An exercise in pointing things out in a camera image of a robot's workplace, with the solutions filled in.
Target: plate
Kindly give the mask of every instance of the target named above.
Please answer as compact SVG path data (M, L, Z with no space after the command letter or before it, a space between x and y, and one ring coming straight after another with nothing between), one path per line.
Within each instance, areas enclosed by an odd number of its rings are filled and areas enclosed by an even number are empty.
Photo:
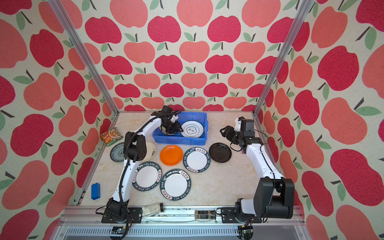
M171 201L183 199L191 189L191 178L181 169L173 169L163 175L160 181L161 194Z
M209 148L209 156L211 156L215 162L228 162L231 159L232 151L227 144L217 142Z
M109 156L111 157L112 161L114 161L114 162L124 161L124 143L121 142L121 143L116 144L112 148Z
M132 185L145 192L156 187L161 180L161 167L155 162L145 162L137 167Z
M192 147L184 153L183 164L190 172L204 172L211 164L211 157L205 149Z
M181 125L183 137L201 137L204 133L204 127L201 123L196 121L188 121Z
M183 159L183 150L179 146L169 145L160 152L160 160L167 166L174 166Z
M156 154L156 146L151 142L145 142L147 146L147 155L145 155L145 158L141 160L141 162L146 162L151 160L155 154Z

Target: green leaf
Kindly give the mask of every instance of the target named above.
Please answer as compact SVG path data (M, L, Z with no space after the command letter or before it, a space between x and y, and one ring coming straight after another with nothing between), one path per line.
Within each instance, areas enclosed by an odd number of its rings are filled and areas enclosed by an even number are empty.
M293 60L294 56L295 56L295 50L292 48L292 50L291 50L291 60Z
M312 9L312 14L314 17L316 17L318 10L319 10L319 4L317 2L314 2L313 9Z
M249 35L248 33L243 33L243 36L244 36L244 39L245 39L247 42L252 41L251 35Z
M85 136L84 135L81 135L78 139L77 139L77 141L83 141L85 139Z
M124 33L124 35L131 41L131 42L136 42L136 38L134 36L132 36L131 34L129 33Z
M107 43L104 43L103 45L101 45L101 51L102 52L107 51L107 49L108 49L108 44Z
M376 29L371 27L368 30L367 34L365 34L365 46L369 50L372 50L373 45L375 45L375 41L376 41Z
M337 186L337 194L339 195L340 200L343 201L345 198L345 187L342 182Z
M193 36L189 33L184 33L184 36L189 40L193 42Z
M214 79L215 77L217 77L217 73L213 74L212 76L209 77L209 80L211 79Z
M291 1L289 1L289 2L284 6L283 10L288 10L288 9L292 8L293 6L296 5L297 1L298 1L298 0L291 0Z
M2 180L0 181L0 190L8 187L9 185L11 185L13 182L13 179L5 179L5 180Z
M342 6L341 8L339 9L339 11L341 12L344 12L345 10L349 9L357 0L348 0L346 1Z
M216 50L221 46L221 43L216 43L213 47L212 50Z
M41 146L40 148L40 152L41 152L41 156L43 158L45 158L47 156L47 153L48 153L48 147L45 143L43 143L43 145Z
M323 87L323 97L325 100L327 100L328 95L329 95L329 86L328 84L325 84Z
M91 6L91 2L89 0L83 0L81 4L81 10L86 11Z
M39 203L38 203L37 205L41 205L41 204L44 204L44 203L48 202L48 201L51 199L52 196L53 196L53 194L48 194L48 195L44 196L44 197L39 201Z
M26 76L17 76L17 77L14 77L13 79L16 82L22 83L22 84L30 84L33 82L32 79L30 79L29 77L26 77Z
M236 71L237 71L238 73L243 73L243 70L242 70L240 67L236 67Z
M298 162L294 162L293 165L297 168L297 169L303 169L303 167L300 165L300 163Z
M308 211L310 211L311 210L311 207L312 207L312 203L311 203L311 199L310 199L310 197L307 197L307 208L308 208Z
M72 163L72 164L71 164L71 167L70 167L70 173L71 173L71 175L73 175L73 172L74 172L74 164Z
M332 149L331 145L329 145L327 142L319 141L317 144L323 149Z
M141 73L141 74L144 74L144 71L143 71L143 69L141 69L141 68L135 68L139 73Z
M227 0L220 0L216 5L216 9L220 9L224 7L226 3L227 3Z
M16 22L20 30L23 30L25 28L25 19L21 12L18 12L16 14Z
M185 69L186 69L188 72L193 73L193 69L192 69L192 68L190 68L190 67L185 67Z
M73 45L70 41L67 41L67 40L64 40L63 43L65 44L65 46L69 47L69 48L72 48Z
M261 75L260 77L258 77L258 78L256 79L256 81L258 81L258 80L261 80L261 79L264 79L264 78L265 78L265 76L266 76L266 74L264 74L264 75Z
M53 66L53 70L55 71L55 75L57 77L60 73L60 68L58 63L55 63L55 65Z
M160 0L152 0L151 5L149 6L150 10L154 10L159 5Z
M381 113L381 111L374 107L361 107L356 109L356 112L362 116L373 116L378 115Z
M58 112L58 113L53 114L52 117L53 118L62 118L62 117L64 117L64 113Z
M280 43L275 43L275 44L273 44L272 46L270 46L270 48L268 48L267 51L273 51L273 50L275 50L275 49L279 46L279 44L280 44Z
M297 128L300 129L300 127L301 127L301 118L299 117L297 119Z
M318 59L319 59L318 56L313 56L313 57L311 57L310 59L308 59L308 63L314 63L314 62L316 62Z
M0 131L3 130L5 126L5 117L4 114L0 112Z
M160 43L160 44L157 46L157 51L162 50L165 46L166 46L166 43Z

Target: orange plate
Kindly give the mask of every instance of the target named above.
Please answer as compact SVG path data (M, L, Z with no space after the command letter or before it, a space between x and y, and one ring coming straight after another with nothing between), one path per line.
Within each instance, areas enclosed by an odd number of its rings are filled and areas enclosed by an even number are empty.
M183 159L183 150L179 146L169 145L160 152L160 160L167 166L174 166Z

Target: blue plastic bin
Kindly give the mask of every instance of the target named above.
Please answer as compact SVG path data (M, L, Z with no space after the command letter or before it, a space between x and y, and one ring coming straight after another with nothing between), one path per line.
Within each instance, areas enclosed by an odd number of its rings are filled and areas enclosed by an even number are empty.
M192 112L182 112L178 114L178 121L183 124L187 121L197 121L201 123L204 127L204 133L201 137L183 137L181 133L174 135L166 135L161 132L159 128L153 131L152 136L157 143L166 143L166 144L184 144L184 145L205 145L208 135L208 120L206 113L192 113Z

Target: apple stem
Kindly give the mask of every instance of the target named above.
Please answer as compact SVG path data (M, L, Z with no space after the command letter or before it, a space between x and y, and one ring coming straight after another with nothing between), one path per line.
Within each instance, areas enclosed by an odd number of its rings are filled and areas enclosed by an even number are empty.
M364 98L360 100L360 102L356 105L356 107L353 108L353 110L356 110L363 102L364 102Z
M26 73L27 73L28 77L30 77L30 79L31 79L32 81L34 81L33 77L32 77L32 76L30 75L30 73L28 72L28 69L26 69Z
M89 0L89 1L91 2L91 5L92 5L93 9L95 9L97 11L97 9L95 8L95 5L93 5L92 0Z
M323 138L323 135L321 134L320 137L316 140L316 142L320 141L320 139Z
M333 185L335 185L335 184L338 184L338 183L340 183L340 182L341 182L340 180L337 180L337 181L330 182L330 183L332 183Z
M60 67L62 70L64 70L63 66L61 66L59 62L57 62L57 64L59 65L59 67Z
M12 176L9 172L5 171L5 175L9 178L16 179L14 176Z
M325 84L326 84L326 83L323 83L317 90L322 89L322 88L324 87Z
M370 29L371 27L369 26L369 27L367 27L367 29L365 29L365 31L355 40L355 41L358 41L358 40L360 40L366 33L367 33L367 31Z
M343 3L344 3L344 0L341 1L340 5L339 5L339 8L337 9L338 11L340 10L340 8L343 5Z
M9 118L14 118L14 117L15 117L15 116L13 116L13 115L7 113L6 111L0 110L0 112L4 113L4 114L5 114L7 117L9 117Z
M308 60L310 59L311 55L312 55L312 51L310 52L310 55L309 55L308 58L307 58L307 62L308 62Z
M29 22L30 24L32 24L31 21L30 21L30 20L26 17L26 15L23 13L23 11L21 11L21 14L23 14L23 16L25 17L25 19L26 19L27 22Z
M312 5L312 7L311 7L311 9L310 9L310 11L309 11L308 13L310 13L310 12L312 11L312 9L313 9L315 3L316 3L316 2L313 3L313 5Z

